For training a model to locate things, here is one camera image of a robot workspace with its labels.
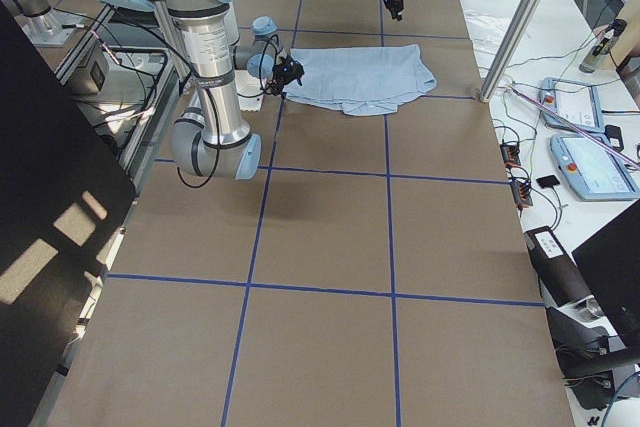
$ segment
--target folded towel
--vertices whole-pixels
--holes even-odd
[[[381,115],[429,92],[436,79],[417,45],[292,49],[304,67],[302,85],[292,82],[287,99],[349,115]]]

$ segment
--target brown table surface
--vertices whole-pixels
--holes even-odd
[[[573,425],[459,0],[405,3],[235,1],[245,41],[415,43],[438,87],[267,99],[248,182],[187,189],[163,145],[47,425]]]

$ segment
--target black panel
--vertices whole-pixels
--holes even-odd
[[[21,427],[134,187],[2,5],[0,32],[0,425]]]
[[[640,345],[640,201],[573,252],[585,282],[627,345]]]

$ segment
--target white table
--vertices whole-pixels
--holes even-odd
[[[486,68],[491,66],[493,54],[497,51],[499,42],[520,0],[460,1],[465,12],[470,38],[474,41],[476,60],[481,74],[484,76],[487,73]],[[593,36],[590,32],[591,29],[573,0],[542,0],[510,64],[521,63],[537,57],[563,56],[579,48],[587,39],[592,40]],[[571,54],[561,59],[529,61],[524,65],[509,68],[507,74],[517,82],[533,86],[539,86],[545,77],[562,77],[590,84],[606,83],[618,78],[614,71],[598,71],[594,74],[580,72],[577,66],[587,50],[588,47],[585,47],[577,55]],[[505,77],[504,83],[511,80],[509,77]],[[538,96],[537,89],[525,86],[519,86],[519,89],[531,97],[537,98]],[[604,110],[636,110],[633,99],[621,81],[600,86],[598,89]],[[536,125],[538,110],[512,94],[504,94],[503,89],[497,91],[490,102],[492,116],[498,120],[496,125],[502,125],[501,122],[504,122],[504,125],[516,130],[522,139],[532,138],[532,129],[508,118],[505,113],[505,103],[508,113],[512,117],[531,125]],[[640,116],[607,115],[604,120],[607,124],[621,127],[625,145],[623,153],[635,159],[636,144],[640,143]],[[502,138],[503,130],[497,129],[496,131],[499,139]],[[566,250],[571,252],[622,212],[631,202],[580,202],[575,194],[564,186],[562,174],[558,172],[555,161],[552,160],[550,154],[550,137],[562,131],[546,128],[542,120],[538,123],[537,130],[535,143],[528,141],[521,145],[520,158],[523,167],[531,174],[532,179],[553,174],[563,183],[563,185],[556,187],[556,191],[566,207],[563,209],[562,222],[555,233]],[[507,132],[505,139],[513,140],[515,135]],[[636,183],[640,184],[640,173],[634,173],[632,177]],[[554,203],[556,202],[549,189],[546,189],[544,193]],[[551,225],[554,219],[551,205],[538,194],[533,193],[532,195],[534,206],[525,209],[521,218],[523,231]],[[602,420],[603,412],[585,411],[579,406],[569,389],[567,389],[567,395],[576,426],[586,425],[592,416],[599,415]],[[606,427],[638,426],[640,426],[640,399],[632,399],[616,403],[607,420]]]

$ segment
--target blue cable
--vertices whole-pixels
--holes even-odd
[[[616,392],[613,394],[613,397],[611,397],[611,402],[609,402],[609,406],[607,407],[607,411],[604,413],[604,417],[602,418],[602,423],[600,424],[600,427],[604,427],[604,424],[607,422],[607,417],[609,417],[609,412],[611,412],[611,408],[613,407],[613,404],[615,403],[615,401],[618,400],[618,395],[620,395],[620,392],[622,391],[622,389],[624,389],[624,386],[627,385],[627,383],[631,379],[633,379],[634,377],[638,377],[638,376],[640,376],[640,371],[634,372],[629,377],[624,379],[624,382],[622,382],[622,384],[620,384],[620,387],[618,387],[616,389]]]

